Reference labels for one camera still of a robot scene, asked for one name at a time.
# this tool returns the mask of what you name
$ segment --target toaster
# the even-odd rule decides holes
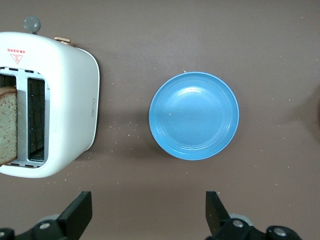
[[[66,38],[0,32],[0,87],[17,90],[17,159],[0,173],[51,176],[94,142],[100,73]]]

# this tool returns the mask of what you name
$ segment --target toaster handle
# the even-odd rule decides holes
[[[37,34],[41,28],[40,20],[36,16],[27,16],[23,21],[24,29],[30,34]]]

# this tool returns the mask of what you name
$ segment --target metal grill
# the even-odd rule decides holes
[[[0,88],[16,85],[16,77],[0,74]]]
[[[44,160],[45,145],[45,81],[28,78],[28,158]]]

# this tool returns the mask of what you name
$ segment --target blue plate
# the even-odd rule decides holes
[[[156,142],[184,160],[202,160],[224,149],[239,123],[239,106],[221,79],[187,72],[167,81],[155,94],[149,124]]]

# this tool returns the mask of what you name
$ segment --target screw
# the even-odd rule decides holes
[[[46,222],[46,223],[41,224],[41,225],[39,226],[39,228],[40,228],[41,230],[43,230],[43,229],[47,229],[49,226],[50,226],[50,223],[49,223],[49,222]]]
[[[240,220],[234,220],[233,225],[235,225],[237,228],[243,228],[244,224]]]
[[[275,234],[277,234],[280,237],[287,236],[286,232],[283,229],[279,228],[279,227],[275,228],[273,231],[274,231]]]

